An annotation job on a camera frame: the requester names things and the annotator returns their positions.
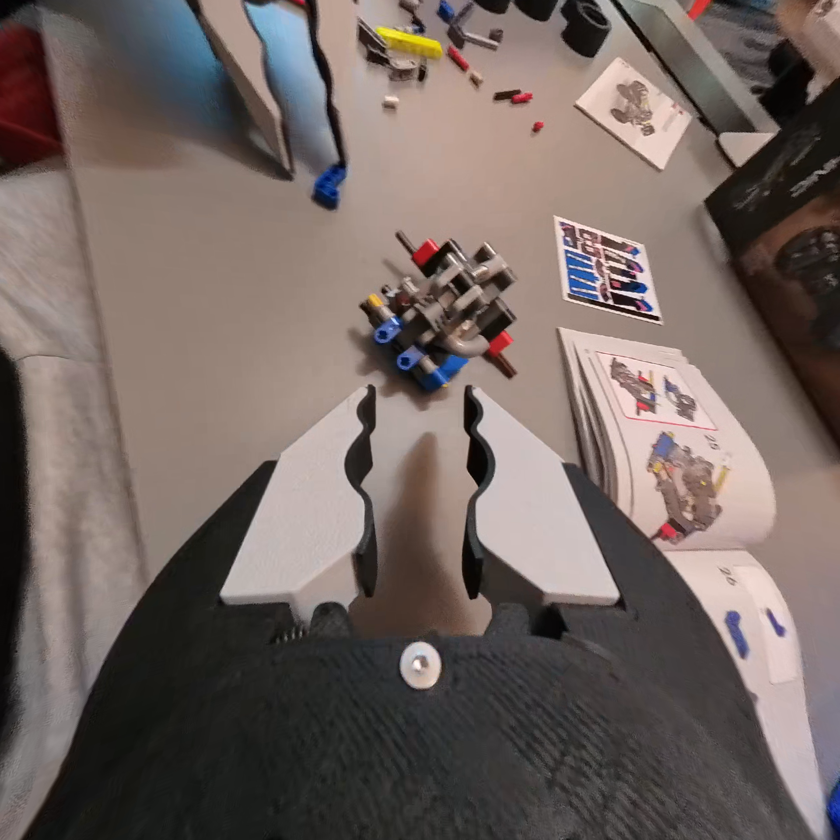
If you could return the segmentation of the open lego instruction booklet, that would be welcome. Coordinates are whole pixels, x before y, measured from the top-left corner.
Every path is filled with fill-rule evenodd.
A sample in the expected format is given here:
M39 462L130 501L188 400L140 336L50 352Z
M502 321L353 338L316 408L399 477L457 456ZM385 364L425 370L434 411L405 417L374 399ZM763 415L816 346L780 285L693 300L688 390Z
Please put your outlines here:
M558 328L586 474L677 569L752 697L770 752L818 838L834 838L806 709L802 647L749 549L774 526L770 472L677 349Z

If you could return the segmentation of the person's grey garment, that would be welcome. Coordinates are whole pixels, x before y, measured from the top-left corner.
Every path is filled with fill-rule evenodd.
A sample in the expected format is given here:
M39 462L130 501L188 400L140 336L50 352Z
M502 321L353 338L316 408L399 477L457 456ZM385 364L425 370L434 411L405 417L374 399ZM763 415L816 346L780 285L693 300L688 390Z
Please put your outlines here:
M2 362L23 420L24 557L2 608L2 838L23 838L149 582L69 173L2 177Z

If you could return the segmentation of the blue angled lego beam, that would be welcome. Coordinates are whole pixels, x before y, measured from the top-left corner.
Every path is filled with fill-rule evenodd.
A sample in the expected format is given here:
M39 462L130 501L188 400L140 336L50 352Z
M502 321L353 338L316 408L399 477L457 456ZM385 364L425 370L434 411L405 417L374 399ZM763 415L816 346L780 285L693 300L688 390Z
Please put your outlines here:
M348 174L344 164L333 164L313 184L311 199L322 208L334 211L339 207L341 186Z

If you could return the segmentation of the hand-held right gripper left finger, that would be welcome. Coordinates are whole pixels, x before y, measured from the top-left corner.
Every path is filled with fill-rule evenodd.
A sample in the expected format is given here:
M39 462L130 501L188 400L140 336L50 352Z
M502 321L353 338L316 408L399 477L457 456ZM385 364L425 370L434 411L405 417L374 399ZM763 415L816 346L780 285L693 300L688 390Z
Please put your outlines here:
M286 604L309 623L317 606L375 592L372 501L376 389L351 393L284 449L219 593L229 606Z

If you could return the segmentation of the red cloth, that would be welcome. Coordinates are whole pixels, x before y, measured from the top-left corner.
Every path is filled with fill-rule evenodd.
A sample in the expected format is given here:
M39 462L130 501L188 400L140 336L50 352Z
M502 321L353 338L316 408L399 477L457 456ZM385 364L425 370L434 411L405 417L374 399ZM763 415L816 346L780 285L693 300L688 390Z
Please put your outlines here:
M46 52L38 32L8 21L1 33L1 168L63 153Z

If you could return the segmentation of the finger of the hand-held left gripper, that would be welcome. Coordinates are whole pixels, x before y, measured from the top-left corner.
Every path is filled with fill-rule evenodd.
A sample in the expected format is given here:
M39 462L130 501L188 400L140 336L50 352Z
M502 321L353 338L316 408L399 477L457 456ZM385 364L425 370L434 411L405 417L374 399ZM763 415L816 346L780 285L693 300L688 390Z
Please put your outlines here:
M284 113L268 76L266 44L244 1L191 1L197 23L245 107L250 139L288 180L295 175Z
M348 167L333 70L322 44L324 2L245 2L260 41L266 110L253 117L255 141L294 176L297 163L319 175Z

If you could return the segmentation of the yellow lego beam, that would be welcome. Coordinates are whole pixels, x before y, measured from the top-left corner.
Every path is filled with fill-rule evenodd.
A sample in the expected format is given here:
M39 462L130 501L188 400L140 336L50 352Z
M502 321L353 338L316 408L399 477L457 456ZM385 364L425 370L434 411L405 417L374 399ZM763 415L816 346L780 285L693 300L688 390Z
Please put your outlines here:
M440 59L444 54L440 42L424 35L382 26L375 28L374 33L393 51L432 60Z

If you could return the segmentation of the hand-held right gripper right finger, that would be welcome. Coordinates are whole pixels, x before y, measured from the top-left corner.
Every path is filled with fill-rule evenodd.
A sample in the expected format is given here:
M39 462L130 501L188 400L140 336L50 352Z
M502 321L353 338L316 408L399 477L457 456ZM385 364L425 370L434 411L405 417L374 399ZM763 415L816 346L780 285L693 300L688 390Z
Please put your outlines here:
M465 388L461 573L471 600L615 606L620 592L566 462L479 387Z

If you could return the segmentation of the grey and blue lego assembly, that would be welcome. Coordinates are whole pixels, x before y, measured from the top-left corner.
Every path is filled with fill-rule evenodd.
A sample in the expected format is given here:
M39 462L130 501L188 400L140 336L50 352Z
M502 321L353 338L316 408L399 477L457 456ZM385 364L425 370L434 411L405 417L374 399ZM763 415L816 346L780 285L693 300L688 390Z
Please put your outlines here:
M415 246L402 230L395 237L421 276L383 285L360 302L373 342L425 392L447 388L476 358L514 378L506 350L517 318L503 294L517 278L507 261L488 243L468 255L452 238Z

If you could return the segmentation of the grey monitor stand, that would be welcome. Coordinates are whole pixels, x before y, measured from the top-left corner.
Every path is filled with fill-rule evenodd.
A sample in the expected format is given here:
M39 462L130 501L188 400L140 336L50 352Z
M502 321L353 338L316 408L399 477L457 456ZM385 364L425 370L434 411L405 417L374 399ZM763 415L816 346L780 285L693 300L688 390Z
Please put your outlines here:
M777 122L678 2L612 4L715 134L720 152L734 169L778 132Z

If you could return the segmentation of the lego set box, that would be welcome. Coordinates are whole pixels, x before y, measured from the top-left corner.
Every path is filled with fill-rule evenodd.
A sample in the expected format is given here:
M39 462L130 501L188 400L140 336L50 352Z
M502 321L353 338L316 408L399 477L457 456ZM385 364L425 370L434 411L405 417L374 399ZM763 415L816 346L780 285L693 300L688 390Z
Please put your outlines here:
M839 440L839 79L705 201L751 303Z

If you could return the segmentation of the pile of loose lego pieces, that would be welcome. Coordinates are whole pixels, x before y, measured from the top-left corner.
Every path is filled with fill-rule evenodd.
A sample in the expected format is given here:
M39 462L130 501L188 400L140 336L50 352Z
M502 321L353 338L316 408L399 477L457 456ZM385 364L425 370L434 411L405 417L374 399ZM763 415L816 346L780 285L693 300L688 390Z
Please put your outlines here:
M480 33L470 28L471 18L478 8L475 2L465 2L461 7L455 7L451 2L437 2L433 5L434 16L444 27L443 34L438 37L435 36L434 31L431 31L426 20L421 16L424 2L397 2L396 5L403 15L397 24L371 24L361 15L358 15L355 21L356 39L362 49L365 62L382 69L388 80L394 83L425 83L431 65L438 60L447 60L453 67L457 68L446 55L447 47L450 44L459 49L466 58L467 47L473 46L488 51L497 51L505 38L505 31L501 27L490 28L486 33ZM390 50L375 34L375 28L381 26L435 39L440 42L444 54L440 59L426 59ZM470 63L467 72L457 69L467 79L469 70L474 69L479 72Z

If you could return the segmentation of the white printed leaflet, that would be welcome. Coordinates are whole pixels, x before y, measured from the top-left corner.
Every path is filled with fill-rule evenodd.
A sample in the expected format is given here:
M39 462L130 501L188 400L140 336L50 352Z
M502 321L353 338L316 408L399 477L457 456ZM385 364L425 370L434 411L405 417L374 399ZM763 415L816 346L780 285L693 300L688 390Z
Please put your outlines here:
M574 103L588 119L663 172L691 113L623 58L615 58Z

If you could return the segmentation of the lego sticker sheet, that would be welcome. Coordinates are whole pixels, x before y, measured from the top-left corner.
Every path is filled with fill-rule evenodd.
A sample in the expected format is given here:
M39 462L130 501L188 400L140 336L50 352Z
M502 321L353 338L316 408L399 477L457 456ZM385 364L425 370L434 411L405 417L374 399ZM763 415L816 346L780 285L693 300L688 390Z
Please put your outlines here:
M645 246L629 238L553 216L562 298L630 319L665 319Z

